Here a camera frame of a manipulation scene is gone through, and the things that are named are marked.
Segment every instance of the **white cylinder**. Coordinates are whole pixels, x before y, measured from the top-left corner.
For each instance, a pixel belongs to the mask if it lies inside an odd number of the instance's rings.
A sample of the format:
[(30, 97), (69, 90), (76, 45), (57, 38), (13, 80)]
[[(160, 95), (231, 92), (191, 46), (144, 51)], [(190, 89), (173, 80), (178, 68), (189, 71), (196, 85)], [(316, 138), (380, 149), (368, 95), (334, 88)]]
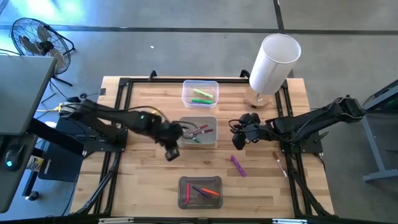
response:
[(279, 90), (301, 55), (300, 44), (284, 34), (272, 34), (261, 44), (250, 74), (250, 86), (263, 95)]

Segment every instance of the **red marker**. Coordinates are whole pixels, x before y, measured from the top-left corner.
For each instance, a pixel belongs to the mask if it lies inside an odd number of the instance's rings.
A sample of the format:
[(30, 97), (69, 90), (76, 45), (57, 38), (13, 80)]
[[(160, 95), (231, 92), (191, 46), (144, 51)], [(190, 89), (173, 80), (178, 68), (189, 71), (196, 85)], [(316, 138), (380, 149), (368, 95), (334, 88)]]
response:
[(190, 193), (189, 193), (189, 184), (187, 184), (187, 197), (185, 197), (185, 203), (189, 203), (189, 195), (190, 195)]

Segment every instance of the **green marker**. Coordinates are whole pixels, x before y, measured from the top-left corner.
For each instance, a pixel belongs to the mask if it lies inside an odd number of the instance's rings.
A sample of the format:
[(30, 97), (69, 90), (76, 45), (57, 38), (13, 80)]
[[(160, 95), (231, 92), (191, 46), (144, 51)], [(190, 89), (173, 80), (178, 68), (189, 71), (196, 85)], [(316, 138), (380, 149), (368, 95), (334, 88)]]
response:
[(194, 93), (201, 94), (202, 96), (208, 97), (208, 98), (210, 98), (210, 99), (213, 99), (213, 95), (210, 95), (210, 94), (208, 94), (208, 93), (205, 93), (204, 91), (200, 91), (200, 90), (197, 90), (197, 89), (193, 89), (193, 92), (194, 92)]
[(192, 103), (213, 104), (211, 100), (192, 99)]

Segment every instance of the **lamp base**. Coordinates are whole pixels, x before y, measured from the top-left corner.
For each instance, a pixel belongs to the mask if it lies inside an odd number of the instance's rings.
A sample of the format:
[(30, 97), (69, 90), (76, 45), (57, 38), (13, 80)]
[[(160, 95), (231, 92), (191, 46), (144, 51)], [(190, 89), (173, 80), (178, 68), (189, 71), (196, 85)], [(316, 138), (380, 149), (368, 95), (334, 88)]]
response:
[(251, 87), (249, 87), (244, 94), (244, 101), (246, 104), (255, 109), (264, 107), (269, 100), (269, 95), (258, 94)]

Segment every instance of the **purple marker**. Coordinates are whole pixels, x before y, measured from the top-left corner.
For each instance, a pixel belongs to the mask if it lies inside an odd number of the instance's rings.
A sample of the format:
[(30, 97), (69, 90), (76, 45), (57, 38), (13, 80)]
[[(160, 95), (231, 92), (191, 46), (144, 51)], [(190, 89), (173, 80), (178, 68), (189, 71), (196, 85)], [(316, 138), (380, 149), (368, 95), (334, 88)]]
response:
[(205, 196), (205, 197), (209, 197), (210, 195), (202, 190), (200, 190), (200, 188), (198, 188), (197, 186), (192, 186), (192, 188), (194, 190), (196, 190), (197, 192), (199, 192), (201, 195)]
[(238, 161), (236, 160), (236, 158), (234, 156), (231, 156), (231, 160), (232, 160), (232, 162), (234, 162), (236, 168), (241, 173), (242, 177), (247, 176), (247, 174), (244, 172), (243, 168), (241, 167), (241, 165), (239, 165)]

